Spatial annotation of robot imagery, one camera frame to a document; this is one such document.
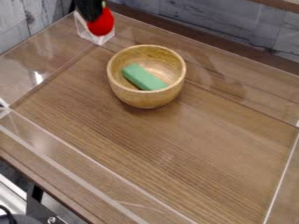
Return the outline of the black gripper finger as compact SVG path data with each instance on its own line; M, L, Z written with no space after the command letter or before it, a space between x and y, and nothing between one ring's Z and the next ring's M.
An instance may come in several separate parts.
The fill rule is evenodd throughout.
M77 10L83 18L93 22L103 12L103 0L74 0Z

